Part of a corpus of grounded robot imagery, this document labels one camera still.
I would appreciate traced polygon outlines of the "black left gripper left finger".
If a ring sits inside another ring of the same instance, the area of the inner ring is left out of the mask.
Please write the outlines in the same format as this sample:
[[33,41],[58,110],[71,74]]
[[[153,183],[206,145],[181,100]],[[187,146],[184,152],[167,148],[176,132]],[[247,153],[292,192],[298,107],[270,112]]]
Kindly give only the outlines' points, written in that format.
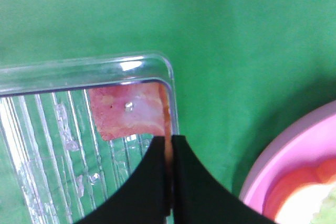
[[155,136],[137,168],[101,206],[77,223],[165,223],[165,139]]

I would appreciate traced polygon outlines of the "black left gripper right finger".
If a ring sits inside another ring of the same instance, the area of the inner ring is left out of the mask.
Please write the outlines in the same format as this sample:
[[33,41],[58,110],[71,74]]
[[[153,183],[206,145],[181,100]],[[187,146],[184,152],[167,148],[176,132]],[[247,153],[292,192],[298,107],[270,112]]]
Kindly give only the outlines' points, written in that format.
[[175,223],[274,223],[246,206],[200,162],[183,135],[172,136]]

